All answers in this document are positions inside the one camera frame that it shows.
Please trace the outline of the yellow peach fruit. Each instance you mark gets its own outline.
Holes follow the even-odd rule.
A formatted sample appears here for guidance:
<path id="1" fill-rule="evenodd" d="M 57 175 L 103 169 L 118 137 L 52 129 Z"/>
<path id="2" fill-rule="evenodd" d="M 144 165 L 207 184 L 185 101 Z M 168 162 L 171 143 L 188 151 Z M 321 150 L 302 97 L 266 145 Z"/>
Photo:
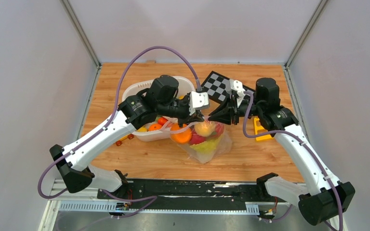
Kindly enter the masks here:
<path id="1" fill-rule="evenodd" d="M 196 123 L 194 125 L 194 130 L 198 135 L 208 137 L 215 131 L 215 123 L 212 121 Z"/>

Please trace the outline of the clear zip top bag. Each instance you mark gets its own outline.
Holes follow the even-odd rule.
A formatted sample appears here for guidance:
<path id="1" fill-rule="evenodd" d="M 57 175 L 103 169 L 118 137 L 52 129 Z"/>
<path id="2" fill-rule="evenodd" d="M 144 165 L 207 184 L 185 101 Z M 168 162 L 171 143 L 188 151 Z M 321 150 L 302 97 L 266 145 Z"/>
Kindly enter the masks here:
<path id="1" fill-rule="evenodd" d="M 224 124 L 208 120 L 180 126 L 170 119 L 160 131 L 202 164 L 229 152 L 233 144 Z"/>

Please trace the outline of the yellow napa cabbage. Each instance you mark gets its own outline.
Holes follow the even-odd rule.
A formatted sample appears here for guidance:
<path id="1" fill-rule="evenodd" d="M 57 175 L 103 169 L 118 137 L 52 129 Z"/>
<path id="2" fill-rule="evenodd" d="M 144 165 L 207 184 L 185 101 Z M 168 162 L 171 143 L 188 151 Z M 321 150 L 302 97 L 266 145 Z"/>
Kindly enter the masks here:
<path id="1" fill-rule="evenodd" d="M 220 155 L 223 152 L 222 148 L 222 137 L 217 139 L 207 140 L 203 143 L 191 145 L 190 156 L 202 164 L 211 161 L 214 157 Z"/>

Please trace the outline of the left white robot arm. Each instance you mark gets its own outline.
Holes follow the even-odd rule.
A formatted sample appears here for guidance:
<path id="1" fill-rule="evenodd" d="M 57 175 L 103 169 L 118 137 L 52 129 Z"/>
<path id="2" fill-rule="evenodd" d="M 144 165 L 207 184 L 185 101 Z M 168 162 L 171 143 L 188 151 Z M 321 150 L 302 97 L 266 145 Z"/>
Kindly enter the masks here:
<path id="1" fill-rule="evenodd" d="M 54 145 L 50 153 L 69 193 L 86 188 L 109 191 L 115 198 L 128 194 L 127 181 L 119 170 L 107 171 L 91 166 L 99 154 L 121 138 L 132 134 L 157 116 L 176 118 L 179 126 L 204 120 L 201 109 L 209 107 L 209 96 L 201 90 L 191 91 L 178 99 L 179 82 L 162 75 L 151 86 L 128 96 L 95 129 L 79 140 Z"/>

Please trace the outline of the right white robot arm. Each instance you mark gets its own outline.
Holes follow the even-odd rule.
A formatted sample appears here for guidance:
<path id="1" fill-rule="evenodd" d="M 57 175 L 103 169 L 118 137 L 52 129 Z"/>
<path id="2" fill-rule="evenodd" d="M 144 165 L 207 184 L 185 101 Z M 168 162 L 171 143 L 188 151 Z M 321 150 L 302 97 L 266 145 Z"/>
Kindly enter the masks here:
<path id="1" fill-rule="evenodd" d="M 241 117 L 244 123 L 257 117 L 265 134 L 274 137 L 289 154 L 305 182 L 301 186 L 269 173 L 257 179 L 257 197 L 262 201 L 271 197 L 284 200 L 297 207 L 313 226 L 338 218 L 338 230 L 343 230 L 343 214 L 355 195 L 355 188 L 350 182 L 341 182 L 320 159 L 294 113 L 281 105 L 276 81 L 260 78 L 253 91 L 233 79 L 229 86 L 227 96 L 209 114 L 209 120 L 236 125 Z"/>

